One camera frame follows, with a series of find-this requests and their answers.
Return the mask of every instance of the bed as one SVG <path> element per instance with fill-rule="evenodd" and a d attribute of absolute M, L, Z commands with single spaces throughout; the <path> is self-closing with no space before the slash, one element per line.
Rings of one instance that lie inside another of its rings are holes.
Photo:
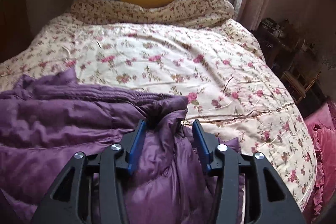
<path fill-rule="evenodd" d="M 316 180 L 312 140 L 233 15 L 228 0 L 74 0 L 27 50 L 0 64 L 0 88 L 23 73 L 74 67 L 83 84 L 186 96 L 185 125 L 199 119 L 224 141 L 239 137 L 243 153 L 264 153 L 303 210 Z"/>

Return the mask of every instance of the floral quilt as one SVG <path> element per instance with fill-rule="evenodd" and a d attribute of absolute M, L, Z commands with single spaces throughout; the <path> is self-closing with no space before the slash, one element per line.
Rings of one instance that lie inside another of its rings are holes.
<path fill-rule="evenodd" d="M 0 65 L 0 88 L 25 73 L 74 66 L 84 84 L 188 97 L 184 123 L 199 119 L 242 152 L 266 155 L 303 210 L 316 156 L 291 96 L 265 64 L 257 40 L 235 22 L 228 0 L 175 0 L 143 9 L 111 0 L 75 0 L 30 47 Z"/>

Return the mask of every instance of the wooden chair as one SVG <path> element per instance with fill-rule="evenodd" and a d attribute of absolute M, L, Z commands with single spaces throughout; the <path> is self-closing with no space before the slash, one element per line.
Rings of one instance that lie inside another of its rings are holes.
<path fill-rule="evenodd" d="M 319 78 L 320 73 L 320 66 L 315 58 L 310 53 L 300 50 L 293 65 L 283 73 L 280 80 L 293 97 L 295 104 L 298 104 L 306 97 L 307 91 Z"/>

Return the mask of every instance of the purple fabric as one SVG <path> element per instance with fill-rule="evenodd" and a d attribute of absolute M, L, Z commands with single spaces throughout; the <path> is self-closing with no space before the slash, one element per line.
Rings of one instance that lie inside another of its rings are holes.
<path fill-rule="evenodd" d="M 38 80 L 22 76 L 0 94 L 3 195 L 28 223 L 75 152 L 99 153 L 144 119 L 139 168 L 123 183 L 130 223 L 207 223 L 216 178 L 202 174 L 192 131 L 180 123 L 187 103 L 182 96 L 79 85 L 73 69 Z M 238 139 L 226 144 L 239 150 Z"/>

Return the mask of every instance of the floral bedspread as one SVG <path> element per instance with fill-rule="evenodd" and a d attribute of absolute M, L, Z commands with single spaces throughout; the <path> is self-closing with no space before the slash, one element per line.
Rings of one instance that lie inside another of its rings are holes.
<path fill-rule="evenodd" d="M 70 66 L 84 84 L 188 97 L 185 122 L 199 119 L 242 152 L 260 151 L 303 209 L 315 183 L 314 147 L 291 96 L 267 67 L 257 40 L 228 0 L 176 0 L 143 9 L 111 0 L 76 0 L 31 46 L 0 65 L 8 90 L 25 73 Z"/>

